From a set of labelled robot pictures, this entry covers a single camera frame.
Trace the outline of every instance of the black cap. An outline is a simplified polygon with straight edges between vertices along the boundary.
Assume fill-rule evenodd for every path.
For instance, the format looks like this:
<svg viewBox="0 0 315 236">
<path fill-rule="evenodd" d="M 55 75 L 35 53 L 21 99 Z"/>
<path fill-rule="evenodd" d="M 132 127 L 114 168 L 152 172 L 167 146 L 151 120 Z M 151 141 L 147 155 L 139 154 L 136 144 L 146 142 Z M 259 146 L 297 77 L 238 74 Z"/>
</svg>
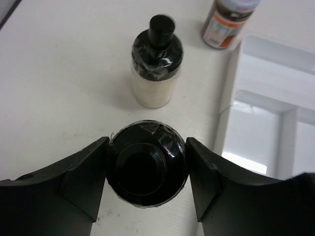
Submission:
<svg viewBox="0 0 315 236">
<path fill-rule="evenodd" d="M 105 158 L 108 183 L 138 207 L 156 207 L 173 199 L 188 177 L 185 142 L 158 121 L 141 120 L 111 140 Z"/>
<path fill-rule="evenodd" d="M 156 15 L 150 20 L 148 30 L 149 42 L 155 49 L 166 49 L 173 37 L 175 30 L 174 21 L 165 15 Z"/>
</svg>

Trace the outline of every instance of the white plastic tray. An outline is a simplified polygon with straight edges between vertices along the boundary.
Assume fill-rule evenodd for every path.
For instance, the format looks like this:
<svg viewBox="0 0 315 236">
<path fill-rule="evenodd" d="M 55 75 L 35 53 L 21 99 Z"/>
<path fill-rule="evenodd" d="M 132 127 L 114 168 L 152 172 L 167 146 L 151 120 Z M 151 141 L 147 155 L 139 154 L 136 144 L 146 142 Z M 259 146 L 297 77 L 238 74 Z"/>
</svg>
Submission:
<svg viewBox="0 0 315 236">
<path fill-rule="evenodd" d="M 315 54 L 248 35 L 233 52 L 214 151 L 286 179 L 315 172 Z"/>
</svg>

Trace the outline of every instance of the white table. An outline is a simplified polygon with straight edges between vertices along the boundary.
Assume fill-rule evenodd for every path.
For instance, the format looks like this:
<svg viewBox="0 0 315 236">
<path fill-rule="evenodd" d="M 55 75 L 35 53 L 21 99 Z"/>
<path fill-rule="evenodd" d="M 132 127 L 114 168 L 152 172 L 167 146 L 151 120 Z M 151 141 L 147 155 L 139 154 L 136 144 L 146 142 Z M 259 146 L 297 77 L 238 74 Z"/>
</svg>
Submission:
<svg viewBox="0 0 315 236">
<path fill-rule="evenodd" d="M 0 179 L 56 162 L 141 119 L 212 147 L 230 51 L 200 37 L 209 0 L 23 0 L 0 31 Z M 248 32 L 315 51 L 315 1 L 263 0 Z M 135 37 L 171 15 L 185 56 L 173 99 L 146 109 L 130 90 Z M 92 236 L 194 236 L 190 182 L 172 201 L 137 209 L 105 185 Z"/>
</svg>

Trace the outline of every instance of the spray can label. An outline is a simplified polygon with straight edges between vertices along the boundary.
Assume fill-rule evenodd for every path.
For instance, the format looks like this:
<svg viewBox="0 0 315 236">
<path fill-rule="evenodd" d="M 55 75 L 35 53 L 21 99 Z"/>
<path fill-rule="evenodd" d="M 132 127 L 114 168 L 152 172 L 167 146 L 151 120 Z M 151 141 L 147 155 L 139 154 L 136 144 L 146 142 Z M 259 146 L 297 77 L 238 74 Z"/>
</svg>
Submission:
<svg viewBox="0 0 315 236">
<path fill-rule="evenodd" d="M 214 48 L 227 48 L 246 21 L 234 22 L 215 11 L 203 34 L 203 40 Z"/>
</svg>

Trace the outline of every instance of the black round knob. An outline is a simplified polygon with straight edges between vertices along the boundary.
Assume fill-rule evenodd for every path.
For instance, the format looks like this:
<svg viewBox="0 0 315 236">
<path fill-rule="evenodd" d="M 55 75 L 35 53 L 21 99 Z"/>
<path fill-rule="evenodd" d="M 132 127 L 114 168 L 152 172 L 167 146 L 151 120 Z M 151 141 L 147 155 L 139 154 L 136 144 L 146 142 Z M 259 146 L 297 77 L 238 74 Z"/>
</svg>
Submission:
<svg viewBox="0 0 315 236">
<path fill-rule="evenodd" d="M 175 30 L 174 21 L 165 15 L 156 15 L 150 20 L 148 30 L 149 42 L 155 49 L 166 49 L 173 37 Z"/>
<path fill-rule="evenodd" d="M 185 142 L 171 127 L 142 120 L 111 140 L 106 178 L 117 195 L 138 207 L 156 207 L 173 199 L 188 177 Z"/>
</svg>

